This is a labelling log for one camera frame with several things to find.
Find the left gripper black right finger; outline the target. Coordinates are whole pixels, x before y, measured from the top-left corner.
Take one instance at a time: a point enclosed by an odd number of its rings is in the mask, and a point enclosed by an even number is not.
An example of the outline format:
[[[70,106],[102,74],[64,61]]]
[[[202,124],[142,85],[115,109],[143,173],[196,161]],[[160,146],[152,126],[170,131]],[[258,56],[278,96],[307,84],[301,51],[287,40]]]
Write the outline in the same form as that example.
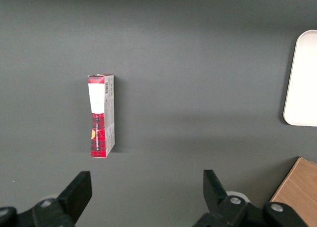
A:
[[[258,208],[238,195],[228,195],[213,170],[204,170],[203,195],[208,212],[195,227],[306,227],[296,211],[283,203]]]

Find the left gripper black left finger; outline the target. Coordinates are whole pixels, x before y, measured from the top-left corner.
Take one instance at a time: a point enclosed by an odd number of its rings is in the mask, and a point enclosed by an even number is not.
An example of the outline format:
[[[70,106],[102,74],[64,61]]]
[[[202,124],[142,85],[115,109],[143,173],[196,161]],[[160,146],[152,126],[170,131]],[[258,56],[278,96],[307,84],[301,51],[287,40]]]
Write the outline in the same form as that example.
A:
[[[2,227],[74,227],[92,197],[91,173],[81,171],[57,198],[46,198],[29,210],[0,209]]]

